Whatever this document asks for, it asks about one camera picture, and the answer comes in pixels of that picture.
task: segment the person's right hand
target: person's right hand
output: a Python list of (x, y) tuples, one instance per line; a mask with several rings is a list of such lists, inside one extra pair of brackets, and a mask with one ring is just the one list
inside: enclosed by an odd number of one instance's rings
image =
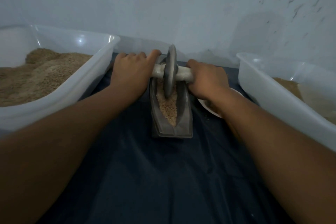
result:
[(191, 68), (194, 82), (188, 87), (192, 94), (199, 99), (211, 100), (213, 94), (222, 88), (229, 88), (228, 77), (222, 67), (199, 63), (194, 59), (187, 62)]

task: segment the plastic tub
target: plastic tub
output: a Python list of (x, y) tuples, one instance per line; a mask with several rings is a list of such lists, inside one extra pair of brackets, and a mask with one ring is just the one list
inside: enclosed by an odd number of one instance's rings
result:
[(120, 38), (115, 35), (38, 25), (0, 28), (0, 67), (24, 64), (26, 55), (36, 48), (92, 55), (49, 95), (26, 104), (0, 107), (2, 134), (67, 107), (78, 101), (88, 88), (92, 90), (109, 66), (113, 47), (119, 41)]
[(336, 104), (336, 74), (301, 61), (238, 53), (238, 81), (263, 109), (336, 151), (336, 125), (278, 84), (272, 77), (309, 86)]

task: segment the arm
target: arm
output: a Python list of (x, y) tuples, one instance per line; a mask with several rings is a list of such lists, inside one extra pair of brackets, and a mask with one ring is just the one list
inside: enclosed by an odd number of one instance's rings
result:
[(190, 60), (190, 90), (237, 130), (266, 185), (297, 223), (336, 223), (336, 154), (229, 88), (222, 68)]
[(0, 140), (0, 223), (35, 223), (48, 210), (102, 128), (146, 90), (159, 55), (119, 54), (110, 86)]

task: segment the white wall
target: white wall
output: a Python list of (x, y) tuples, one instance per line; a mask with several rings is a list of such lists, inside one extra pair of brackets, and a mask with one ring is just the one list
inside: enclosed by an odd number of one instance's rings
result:
[(1, 25), (127, 36), (119, 51), (151, 48), (141, 38), (163, 52), (174, 43), (179, 60), (236, 66), (237, 52), (254, 52), (336, 70), (336, 0), (1, 0), (0, 8)]

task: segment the white handle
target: white handle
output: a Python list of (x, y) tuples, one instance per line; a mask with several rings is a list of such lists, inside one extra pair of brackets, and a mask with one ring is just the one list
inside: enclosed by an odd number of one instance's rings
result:
[[(154, 65), (154, 69), (152, 72), (152, 77), (156, 78), (163, 78), (164, 70), (165, 70), (165, 64), (163, 65)], [(191, 69), (189, 67), (178, 67), (177, 74), (175, 77), (176, 81), (186, 81), (188, 82), (193, 82), (194, 77), (193, 74), (191, 73)]]

